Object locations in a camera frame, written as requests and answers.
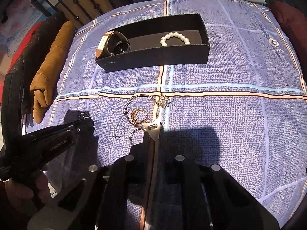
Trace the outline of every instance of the human hand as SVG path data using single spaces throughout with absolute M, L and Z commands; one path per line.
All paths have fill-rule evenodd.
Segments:
M 47 171 L 47 165 L 45 165 L 42 170 Z M 42 203 L 49 203 L 51 201 L 51 194 L 48 187 L 48 178 L 42 171 L 35 180 L 35 184 L 39 190 L 38 197 L 41 199 Z M 32 216 L 37 212 L 34 203 L 31 201 L 33 191 L 30 188 L 13 180 L 9 180 L 5 182 L 5 190 L 9 202 L 18 212 L 28 216 Z

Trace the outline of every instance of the silver bangle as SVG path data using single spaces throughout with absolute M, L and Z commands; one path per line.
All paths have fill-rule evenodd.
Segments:
M 134 97 L 131 97 L 131 98 L 128 100 L 128 102 L 127 102 L 127 104 L 126 104 L 126 106 L 125 106 L 124 114 L 126 115 L 126 118 L 127 118 L 127 120 L 129 121 L 129 123 L 130 123 L 131 125 L 133 125 L 134 127 L 137 127 L 138 129 L 142 129 L 142 127 L 140 127 L 139 125 L 133 123 L 133 121 L 132 121 L 132 120 L 130 119 L 130 117 L 129 117 L 129 111 L 128 111 L 128 105 L 132 102 L 132 100 L 134 100 L 134 99 L 137 98 L 137 97 L 148 97 L 148 98 L 150 98 L 152 101 L 154 101 L 154 102 L 156 103 L 156 105 L 157 105 L 157 115 L 156 115 L 156 117 L 157 117 L 157 118 L 159 117 L 160 110 L 159 110 L 159 105 L 158 105 L 158 103 L 156 102 L 156 100 L 154 99 L 154 97 L 149 96 L 149 95 L 146 95 L 146 94 L 139 94 L 139 95 L 136 95 L 136 96 L 134 96 Z
M 132 132 L 130 133 L 130 135 L 129 135 L 129 141 L 130 141 L 131 146 L 134 145 L 133 142 L 132 142 L 132 136 L 133 136 L 137 131 L 144 131 L 144 130 L 141 129 L 141 128 L 137 128 L 137 129 L 135 129 L 134 131 L 132 131 Z
M 124 128 L 124 133 L 123 133 L 122 135 L 120 135 L 120 136 L 116 135 L 116 133 L 115 133 L 116 129 L 117 129 L 119 126 L 122 126 L 122 127 Z M 123 125 L 119 124 L 119 125 L 116 125 L 116 126 L 115 126 L 115 128 L 114 128 L 114 130 L 113 130 L 113 135 L 112 135 L 112 137 L 115 137 L 115 138 L 116 138 L 116 137 L 122 137 L 123 135 L 125 135 L 125 133 L 126 133 L 126 128 L 125 128 Z

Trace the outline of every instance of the finger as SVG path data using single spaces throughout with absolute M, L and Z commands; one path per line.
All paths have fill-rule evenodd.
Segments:
M 48 166 L 47 164 L 45 164 L 42 168 L 41 168 L 42 171 L 48 171 Z
M 33 191 L 30 188 L 12 180 L 5 182 L 5 190 L 8 195 L 13 195 L 20 199 L 30 199 L 33 197 Z
M 40 175 L 35 180 L 35 184 L 36 184 L 36 187 L 39 190 L 45 189 L 46 187 L 48 187 L 48 178 L 47 178 L 47 176 L 43 172 L 40 172 Z
M 38 198 L 41 199 L 42 203 L 50 203 L 52 200 L 50 190 L 40 191 L 38 193 Z

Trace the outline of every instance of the plaid tablecloth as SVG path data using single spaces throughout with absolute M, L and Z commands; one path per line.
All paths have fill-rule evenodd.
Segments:
M 207 64 L 105 73 L 95 63 L 95 49 L 108 30 L 187 13 L 199 13 L 205 23 L 211 44 Z M 127 100 L 135 94 L 161 93 L 171 99 L 160 112 L 166 139 L 199 164 L 220 164 L 284 225 L 307 187 L 306 84 L 295 51 L 270 10 L 241 0 L 136 3 L 81 28 L 61 72 L 55 101 L 43 122 L 30 123 L 27 131 L 76 120 L 78 112 L 73 111 L 89 111 L 96 147 L 85 144 L 53 160 L 51 183 L 60 189 L 89 164 L 109 165 L 128 154 L 133 126 L 122 113 Z M 147 99 L 133 106 L 154 110 Z M 126 134 L 113 138 L 118 124 L 126 127 Z M 142 134 L 133 141 L 141 142 Z

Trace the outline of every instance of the gold ring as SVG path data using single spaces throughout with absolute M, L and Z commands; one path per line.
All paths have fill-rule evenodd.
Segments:
M 141 120 L 141 121 L 138 121 L 138 120 L 137 120 L 136 117 L 137 117 L 137 114 L 138 114 L 139 112 L 145 112 L 145 113 L 146 113 L 145 119 L 143 119 L 143 120 Z M 148 118 L 148 113 L 147 113 L 147 111 L 145 111 L 144 109 L 133 109 L 132 112 L 131 112 L 131 114 L 130 114 L 130 118 L 131 118 L 132 123 L 133 123 L 135 126 L 138 126 L 139 124 L 142 124 L 142 123 L 145 123 L 145 122 L 146 122 L 146 120 L 147 120 L 147 118 Z

